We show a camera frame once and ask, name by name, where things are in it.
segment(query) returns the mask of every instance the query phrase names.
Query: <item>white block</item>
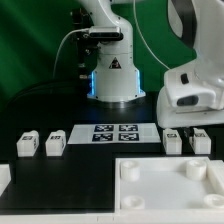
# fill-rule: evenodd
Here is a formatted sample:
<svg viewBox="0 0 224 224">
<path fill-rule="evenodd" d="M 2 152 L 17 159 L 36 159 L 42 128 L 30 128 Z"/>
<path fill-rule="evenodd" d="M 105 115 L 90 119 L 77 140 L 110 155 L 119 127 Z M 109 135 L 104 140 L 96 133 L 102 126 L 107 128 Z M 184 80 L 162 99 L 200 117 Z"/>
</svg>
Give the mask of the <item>white block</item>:
<svg viewBox="0 0 224 224">
<path fill-rule="evenodd" d="M 9 165 L 0 165 L 0 196 L 11 181 Z"/>
<path fill-rule="evenodd" d="M 25 132 L 17 142 L 19 157 L 34 156 L 39 146 L 39 134 L 37 131 Z"/>
<path fill-rule="evenodd" d="M 181 155 L 182 140 L 178 131 L 165 129 L 163 131 L 163 145 L 167 155 Z"/>
<path fill-rule="evenodd" d="M 45 145 L 47 156 L 62 156 L 64 148 L 66 146 L 65 132 L 51 132 Z"/>
<path fill-rule="evenodd" d="M 189 138 L 195 154 L 211 154 L 212 141 L 203 129 L 194 128 L 194 136 Z"/>
</svg>

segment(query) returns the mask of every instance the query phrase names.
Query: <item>black tabletop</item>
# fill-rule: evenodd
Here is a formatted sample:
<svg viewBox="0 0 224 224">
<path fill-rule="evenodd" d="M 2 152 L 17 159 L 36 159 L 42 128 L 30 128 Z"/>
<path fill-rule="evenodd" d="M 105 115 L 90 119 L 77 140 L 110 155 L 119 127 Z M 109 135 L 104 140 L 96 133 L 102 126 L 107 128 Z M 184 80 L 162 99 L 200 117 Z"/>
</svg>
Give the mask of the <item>black tabletop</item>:
<svg viewBox="0 0 224 224">
<path fill-rule="evenodd" d="M 142 104 L 107 109 L 77 94 L 19 98 L 0 115 L 0 163 L 10 164 L 12 175 L 0 198 L 0 214 L 113 212 L 116 158 L 164 157 L 162 144 L 67 145 L 62 157 L 47 157 L 45 142 L 57 130 L 64 130 L 68 140 L 75 124 L 156 123 L 156 100 L 157 93 L 149 93 Z M 223 126 L 204 128 L 212 139 L 209 157 L 223 159 Z M 39 132 L 40 145 L 34 157 L 18 158 L 16 142 L 32 130 Z M 182 156 L 195 156 L 187 141 Z"/>
</svg>

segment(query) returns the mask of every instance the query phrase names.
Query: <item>black marking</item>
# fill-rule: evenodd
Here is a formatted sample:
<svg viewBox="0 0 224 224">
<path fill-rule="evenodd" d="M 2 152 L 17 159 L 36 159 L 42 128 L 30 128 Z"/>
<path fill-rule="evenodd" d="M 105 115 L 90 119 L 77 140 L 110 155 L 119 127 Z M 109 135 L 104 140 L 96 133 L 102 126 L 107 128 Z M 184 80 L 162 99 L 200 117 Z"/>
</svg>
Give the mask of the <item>black marking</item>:
<svg viewBox="0 0 224 224">
<path fill-rule="evenodd" d="M 65 146 L 65 144 L 64 144 L 64 140 L 63 140 L 63 138 L 61 138 L 61 142 L 62 142 L 62 149 L 64 148 L 64 146 Z"/>
<path fill-rule="evenodd" d="M 177 138 L 177 135 L 176 134 L 167 134 L 167 137 L 168 138 Z"/>
<path fill-rule="evenodd" d="M 114 58 L 109 69 L 121 69 L 121 65 L 120 65 L 119 61 L 117 60 L 117 58 Z"/>
<path fill-rule="evenodd" d="M 114 125 L 96 125 L 94 132 L 114 131 Z"/>
<path fill-rule="evenodd" d="M 119 131 L 138 131 L 138 125 L 119 125 Z"/>
<path fill-rule="evenodd" d="M 24 136 L 22 140 L 32 140 L 33 136 Z"/>
<path fill-rule="evenodd" d="M 199 97 L 198 96 L 187 96 L 180 98 L 177 101 L 177 106 L 179 107 L 184 107 L 184 106 L 195 106 L 199 102 Z"/>
<path fill-rule="evenodd" d="M 186 85 L 186 84 L 189 83 L 189 80 L 188 80 L 188 77 L 187 77 L 187 74 L 186 73 L 182 74 L 180 76 L 180 79 L 181 79 L 181 82 L 182 82 L 183 85 Z"/>
<path fill-rule="evenodd" d="M 60 139 L 61 138 L 61 136 L 51 136 L 51 139 L 52 140 L 58 140 L 58 139 Z"/>
<path fill-rule="evenodd" d="M 119 134 L 119 141 L 139 141 L 139 134 L 138 133 L 120 133 Z"/>
<path fill-rule="evenodd" d="M 36 147 L 37 147 L 37 139 L 36 138 L 33 141 L 33 145 L 34 145 L 34 149 L 36 149 Z"/>
<path fill-rule="evenodd" d="M 92 142 L 111 142 L 113 141 L 113 134 L 94 134 Z"/>
<path fill-rule="evenodd" d="M 204 138 L 206 137 L 203 133 L 196 133 L 195 134 L 195 137 L 198 137 L 198 138 Z"/>
</svg>

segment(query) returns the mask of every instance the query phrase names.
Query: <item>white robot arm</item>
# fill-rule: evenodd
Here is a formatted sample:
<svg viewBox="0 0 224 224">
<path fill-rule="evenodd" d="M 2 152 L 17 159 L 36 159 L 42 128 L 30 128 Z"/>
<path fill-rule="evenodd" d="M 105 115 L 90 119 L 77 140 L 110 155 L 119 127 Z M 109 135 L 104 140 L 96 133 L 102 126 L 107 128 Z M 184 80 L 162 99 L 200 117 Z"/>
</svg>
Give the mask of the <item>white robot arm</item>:
<svg viewBox="0 0 224 224">
<path fill-rule="evenodd" d="M 197 58 L 166 72 L 157 117 L 161 127 L 224 123 L 224 1 L 168 0 L 174 33 Z"/>
<path fill-rule="evenodd" d="M 123 40 L 98 44 L 97 67 L 92 72 L 89 99 L 110 105 L 135 101 L 145 96 L 140 89 L 140 74 L 133 64 L 133 30 L 131 24 L 114 14 L 111 4 L 132 0 L 78 0 L 87 10 L 97 28 L 119 28 Z"/>
</svg>

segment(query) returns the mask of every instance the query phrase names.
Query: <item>white cable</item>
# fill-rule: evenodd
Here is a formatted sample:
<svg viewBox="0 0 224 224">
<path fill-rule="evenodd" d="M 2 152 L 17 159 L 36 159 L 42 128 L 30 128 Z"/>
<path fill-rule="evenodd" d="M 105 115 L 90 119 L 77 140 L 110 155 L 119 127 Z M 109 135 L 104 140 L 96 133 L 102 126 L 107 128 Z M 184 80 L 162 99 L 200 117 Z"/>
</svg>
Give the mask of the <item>white cable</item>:
<svg viewBox="0 0 224 224">
<path fill-rule="evenodd" d="M 58 52 L 57 52 L 57 55 L 56 55 L 56 59 L 55 59 L 55 63 L 54 63 L 54 71 L 53 71 L 53 79 L 55 78 L 55 75 L 56 75 L 56 67 L 57 67 L 57 63 L 58 63 L 58 58 L 59 58 L 59 55 L 61 53 L 61 49 L 65 43 L 65 41 L 74 33 L 78 33 L 78 32 L 85 32 L 85 31 L 88 31 L 89 28 L 87 29 L 81 29 L 81 30 L 73 30 L 71 32 L 69 32 L 64 38 L 63 40 L 61 41 L 61 44 L 58 48 Z"/>
<path fill-rule="evenodd" d="M 139 35 L 140 35 L 140 37 L 141 37 L 141 39 L 142 39 L 142 41 L 143 41 L 143 43 L 144 43 L 144 45 L 145 45 L 145 47 L 148 49 L 148 51 L 149 51 L 149 53 L 161 64 L 161 65 L 163 65 L 165 68 L 167 68 L 167 69 L 170 69 L 166 64 L 164 64 L 155 54 L 154 54 L 154 52 L 152 51 L 152 49 L 148 46 L 148 44 L 147 44 L 147 42 L 146 42 L 146 40 L 145 40 L 145 38 L 143 37 L 143 35 L 142 35 L 142 32 L 141 32 L 141 29 L 140 29 L 140 27 L 139 27 L 139 23 L 138 23 L 138 19 L 137 19 L 137 13 L 136 13 L 136 1 L 135 0 L 133 0 L 133 12 L 134 12 L 134 19 L 135 19 L 135 23 L 136 23 L 136 28 L 137 28 L 137 30 L 138 30 L 138 33 L 139 33 Z"/>
</svg>

